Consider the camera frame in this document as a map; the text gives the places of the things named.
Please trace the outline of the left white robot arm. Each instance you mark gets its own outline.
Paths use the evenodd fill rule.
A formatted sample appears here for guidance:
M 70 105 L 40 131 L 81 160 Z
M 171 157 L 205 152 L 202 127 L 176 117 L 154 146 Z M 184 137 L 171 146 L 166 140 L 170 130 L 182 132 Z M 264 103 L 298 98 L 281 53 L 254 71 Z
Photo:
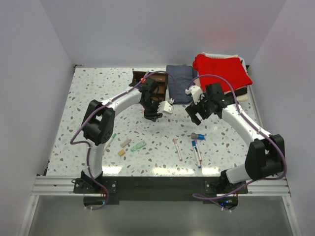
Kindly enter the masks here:
M 130 86 L 117 96 L 103 102 L 93 100 L 89 103 L 82 122 L 83 136 L 88 144 L 86 169 L 80 178 L 73 181 L 74 193 L 104 193 L 102 180 L 102 158 L 105 144 L 114 130 L 115 116 L 127 108 L 140 104 L 144 108 L 144 118 L 155 122 L 162 117 L 158 112 L 160 101 L 155 98 L 158 84 L 148 78 Z

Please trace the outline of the brown wooden desk organizer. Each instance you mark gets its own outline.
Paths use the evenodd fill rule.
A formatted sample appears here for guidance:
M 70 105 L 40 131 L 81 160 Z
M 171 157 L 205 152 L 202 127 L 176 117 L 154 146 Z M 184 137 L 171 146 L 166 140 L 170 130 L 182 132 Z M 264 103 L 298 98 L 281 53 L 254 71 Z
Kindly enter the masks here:
M 139 82 L 146 74 L 144 71 L 133 71 L 132 72 L 132 83 Z M 154 91 L 153 100 L 164 101 L 166 99 L 166 92 L 168 88 L 168 74 L 157 73 L 150 76 L 157 83 L 157 88 Z

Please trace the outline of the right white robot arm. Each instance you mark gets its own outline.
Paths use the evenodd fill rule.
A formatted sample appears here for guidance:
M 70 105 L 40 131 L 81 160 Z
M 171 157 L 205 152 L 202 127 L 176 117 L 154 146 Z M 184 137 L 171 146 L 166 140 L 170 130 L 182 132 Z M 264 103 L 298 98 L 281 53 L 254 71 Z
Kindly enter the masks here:
M 248 146 L 244 164 L 224 170 L 213 185 L 217 193 L 234 193 L 248 180 L 272 179 L 286 172 L 284 139 L 272 135 L 256 124 L 241 108 L 235 95 L 224 94 L 219 83 L 207 85 L 203 91 L 194 85 L 185 94 L 192 98 L 186 112 L 196 125 L 211 115 L 223 119 L 240 135 Z

